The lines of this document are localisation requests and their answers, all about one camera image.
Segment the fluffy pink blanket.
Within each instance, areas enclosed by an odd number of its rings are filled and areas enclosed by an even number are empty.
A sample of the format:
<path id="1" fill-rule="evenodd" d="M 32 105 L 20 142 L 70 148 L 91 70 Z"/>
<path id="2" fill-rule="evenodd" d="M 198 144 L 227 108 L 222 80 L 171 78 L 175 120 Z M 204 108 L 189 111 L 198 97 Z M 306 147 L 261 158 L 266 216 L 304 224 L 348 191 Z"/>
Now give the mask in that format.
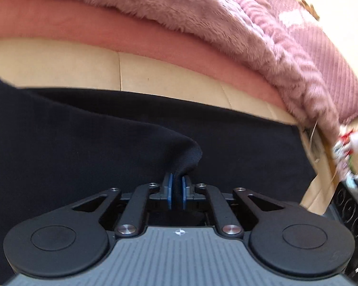
<path id="1" fill-rule="evenodd" d="M 264 0 L 79 0 L 195 35 L 275 86 L 290 113 L 336 141 L 339 114 L 311 57 L 271 15 Z"/>

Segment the black pants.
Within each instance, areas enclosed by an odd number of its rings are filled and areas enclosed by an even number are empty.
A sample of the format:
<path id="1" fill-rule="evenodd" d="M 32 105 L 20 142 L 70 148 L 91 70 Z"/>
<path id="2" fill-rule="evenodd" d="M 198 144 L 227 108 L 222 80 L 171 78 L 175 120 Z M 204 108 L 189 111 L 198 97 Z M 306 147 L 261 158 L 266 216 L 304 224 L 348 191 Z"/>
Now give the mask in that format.
<path id="1" fill-rule="evenodd" d="M 167 97 L 0 80 L 0 284 L 13 274 L 2 245 L 16 224 L 166 174 L 174 203 L 183 176 L 294 202 L 316 176 L 294 125 Z"/>

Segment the salmon pink bed sheet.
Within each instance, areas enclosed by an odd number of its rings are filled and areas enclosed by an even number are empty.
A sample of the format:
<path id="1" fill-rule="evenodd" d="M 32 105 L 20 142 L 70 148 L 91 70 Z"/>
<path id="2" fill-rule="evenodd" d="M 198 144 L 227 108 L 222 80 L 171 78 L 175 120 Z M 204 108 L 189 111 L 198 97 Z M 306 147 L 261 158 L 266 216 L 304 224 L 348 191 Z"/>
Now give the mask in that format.
<path id="1" fill-rule="evenodd" d="M 0 0 L 0 37 L 74 41 L 171 63 L 285 109 L 277 90 L 259 73 L 204 40 L 113 8 L 76 0 Z"/>

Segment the pink quilted headboard cover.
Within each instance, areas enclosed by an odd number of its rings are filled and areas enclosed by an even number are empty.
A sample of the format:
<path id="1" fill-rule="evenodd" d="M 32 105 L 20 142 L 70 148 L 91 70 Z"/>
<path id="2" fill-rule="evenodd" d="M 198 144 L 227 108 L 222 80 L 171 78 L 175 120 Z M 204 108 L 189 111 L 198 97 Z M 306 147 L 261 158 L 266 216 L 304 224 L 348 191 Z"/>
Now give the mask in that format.
<path id="1" fill-rule="evenodd" d="M 358 117 L 358 77 L 322 28 L 296 0 L 267 0 L 277 21 L 322 74 L 343 125 Z"/>

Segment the small toy figurine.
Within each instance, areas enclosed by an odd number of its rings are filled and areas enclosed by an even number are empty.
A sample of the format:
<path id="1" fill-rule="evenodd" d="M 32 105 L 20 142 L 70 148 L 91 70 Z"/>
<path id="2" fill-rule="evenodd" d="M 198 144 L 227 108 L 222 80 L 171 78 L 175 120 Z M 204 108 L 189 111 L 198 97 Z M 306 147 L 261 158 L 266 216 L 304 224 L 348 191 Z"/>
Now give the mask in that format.
<path id="1" fill-rule="evenodd" d="M 352 157 L 358 154 L 358 130 L 341 127 L 341 133 L 332 148 L 335 174 L 339 181 L 353 175 Z"/>

